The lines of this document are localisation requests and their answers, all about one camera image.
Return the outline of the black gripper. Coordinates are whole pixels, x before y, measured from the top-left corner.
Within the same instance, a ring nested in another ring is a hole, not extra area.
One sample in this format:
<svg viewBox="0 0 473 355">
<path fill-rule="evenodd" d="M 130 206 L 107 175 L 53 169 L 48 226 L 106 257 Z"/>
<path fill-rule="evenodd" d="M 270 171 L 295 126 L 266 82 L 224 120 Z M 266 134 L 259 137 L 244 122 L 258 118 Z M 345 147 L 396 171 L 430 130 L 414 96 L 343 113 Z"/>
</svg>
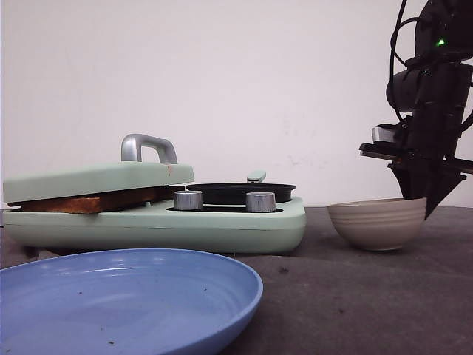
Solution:
<svg viewBox="0 0 473 355">
<path fill-rule="evenodd" d="M 370 158 L 391 160 L 388 167 L 398 181 L 404 200 L 426 198 L 425 219 L 461 182 L 472 173 L 472 162 L 455 157 L 457 141 L 472 125 L 472 116 L 464 118 L 465 99 L 435 99 L 428 101 L 388 100 L 395 112 L 405 112 L 400 119 L 403 137 L 396 143 L 363 143 L 360 154 Z M 425 164 L 435 172 L 429 179 L 425 172 L 408 170 Z"/>
</svg>

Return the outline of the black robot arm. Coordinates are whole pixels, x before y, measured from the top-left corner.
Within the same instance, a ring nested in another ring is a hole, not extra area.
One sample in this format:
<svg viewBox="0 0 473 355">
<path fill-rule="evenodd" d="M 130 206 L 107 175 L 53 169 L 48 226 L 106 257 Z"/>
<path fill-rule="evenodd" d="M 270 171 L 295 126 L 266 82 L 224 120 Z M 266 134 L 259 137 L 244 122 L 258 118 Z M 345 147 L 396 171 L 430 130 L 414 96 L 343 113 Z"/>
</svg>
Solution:
<svg viewBox="0 0 473 355">
<path fill-rule="evenodd" d="M 372 129 L 361 155 L 389 161 L 405 200 L 426 199 L 435 210 L 466 176 L 472 162 L 456 158 L 457 142 L 472 127 L 464 110 L 472 88 L 472 2 L 428 1 L 418 16 L 398 18 L 390 59 L 398 59 L 400 29 L 415 23 L 415 54 L 389 74 L 386 96 L 399 117 Z"/>
</svg>

